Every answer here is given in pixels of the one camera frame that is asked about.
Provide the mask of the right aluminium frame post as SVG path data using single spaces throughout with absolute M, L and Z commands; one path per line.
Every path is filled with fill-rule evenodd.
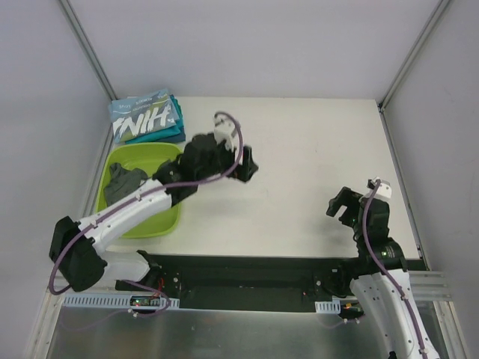
M 380 101 L 377 102 L 380 113 L 383 113 L 388 104 L 392 101 L 394 95 L 399 90 L 402 83 L 405 81 L 410 70 L 413 68 L 416 60 L 423 51 L 427 42 L 433 36 L 433 32 L 438 27 L 439 23 L 444 18 L 450 6 L 454 3 L 453 0 L 437 1 L 433 11 L 428 16 L 423 28 L 420 30 L 406 57 L 401 63 L 399 70 L 396 72 L 391 84 Z

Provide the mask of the light blue printed t-shirt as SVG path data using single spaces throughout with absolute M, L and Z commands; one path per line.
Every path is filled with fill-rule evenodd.
M 117 144 L 175 127 L 179 119 L 168 89 L 114 100 L 108 110 Z

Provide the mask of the lime green plastic basin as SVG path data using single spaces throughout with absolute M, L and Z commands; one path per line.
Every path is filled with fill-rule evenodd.
M 104 188 L 111 182 L 110 165 L 118 163 L 126 170 L 139 168 L 151 177 L 158 167 L 167 160 L 174 160 L 182 150 L 175 144 L 150 142 L 115 146 L 104 164 L 97 189 L 95 212 L 104 210 L 106 203 Z M 164 236 L 171 233 L 180 219 L 180 205 L 158 213 L 141 222 L 122 235 L 124 239 L 143 239 Z

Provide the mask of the left aluminium frame post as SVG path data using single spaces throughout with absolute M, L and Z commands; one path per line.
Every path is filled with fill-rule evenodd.
M 101 88 L 104 90 L 106 96 L 110 100 L 117 100 L 118 96 L 112 87 L 111 82 L 109 81 L 109 77 L 104 70 L 101 61 L 99 60 L 97 53 L 92 46 L 87 33 L 84 30 L 84 27 L 80 21 L 80 18 L 76 14 L 76 11 L 69 0 L 58 0 L 58 6 L 60 7 L 61 11 L 63 12 L 66 21 L 68 22 L 71 30 L 74 34 L 74 37 L 77 39 L 88 63 L 91 66 L 91 69 L 94 72 L 94 75 L 97 77 L 98 81 L 100 82 Z

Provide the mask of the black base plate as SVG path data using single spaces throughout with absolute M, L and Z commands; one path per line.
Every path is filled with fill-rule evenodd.
M 350 295 L 358 258 L 149 256 L 144 286 L 177 299 L 182 309 L 313 313 L 315 304 Z

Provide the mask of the folded dark teal t-shirt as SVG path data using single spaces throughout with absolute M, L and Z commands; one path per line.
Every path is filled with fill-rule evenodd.
M 155 132 L 153 134 L 152 141 L 179 144 L 180 142 L 184 142 L 186 140 L 186 133 L 183 122 L 183 112 L 181 110 L 179 102 L 175 98 L 174 106 L 179 116 L 179 119 L 175 123 L 175 126 Z

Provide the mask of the grey t-shirt in basin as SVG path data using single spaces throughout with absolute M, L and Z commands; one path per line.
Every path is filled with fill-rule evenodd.
M 109 166 L 109 174 L 110 181 L 103 189 L 107 206 L 132 194 L 148 179 L 147 173 L 142 169 L 128 170 L 118 162 Z

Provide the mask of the aluminium frame post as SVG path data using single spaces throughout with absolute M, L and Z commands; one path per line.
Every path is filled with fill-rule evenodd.
M 60 7 L 61 11 L 63 12 L 66 21 L 68 22 L 71 30 L 74 34 L 74 37 L 77 39 L 88 63 L 91 66 L 91 69 L 94 72 L 94 75 L 97 77 L 98 81 L 100 82 L 101 88 L 104 90 L 106 96 L 110 100 L 117 100 L 118 96 L 112 87 L 111 82 L 109 81 L 109 77 L 104 70 L 101 61 L 99 60 L 97 53 L 92 46 L 87 33 L 84 30 L 84 27 L 80 21 L 80 18 L 76 14 L 76 11 L 69 0 L 58 0 L 58 6 Z
M 413 68 L 416 60 L 423 51 L 427 42 L 433 36 L 433 32 L 438 27 L 439 23 L 444 18 L 450 6 L 454 3 L 453 0 L 437 1 L 433 11 L 428 16 L 423 28 L 420 30 L 406 57 L 401 63 L 399 70 L 396 72 L 391 84 L 380 101 L 377 102 L 380 113 L 383 113 L 388 104 L 392 101 L 394 95 L 399 90 L 402 83 L 405 81 L 410 70 Z

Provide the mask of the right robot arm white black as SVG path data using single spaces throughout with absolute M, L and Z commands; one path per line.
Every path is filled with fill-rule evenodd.
M 439 358 L 418 312 L 403 250 L 389 235 L 391 186 L 375 179 L 367 187 L 367 194 L 343 187 L 329 201 L 329 217 L 345 208 L 338 220 L 352 229 L 358 256 L 341 260 L 322 288 L 338 298 L 356 297 L 387 358 Z

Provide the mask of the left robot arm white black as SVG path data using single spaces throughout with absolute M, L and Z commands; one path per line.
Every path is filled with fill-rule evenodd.
M 226 140 L 217 140 L 213 133 L 196 135 L 181 154 L 163 162 L 133 193 L 79 221 L 66 216 L 56 223 L 49 249 L 53 262 L 50 292 L 60 294 L 54 287 L 57 273 L 75 292 L 101 280 L 125 281 L 140 290 L 152 290 L 158 282 L 159 266 L 151 256 L 143 250 L 109 251 L 110 244 L 192 196 L 200 185 L 225 177 L 248 182 L 258 169 L 250 146 L 228 147 Z

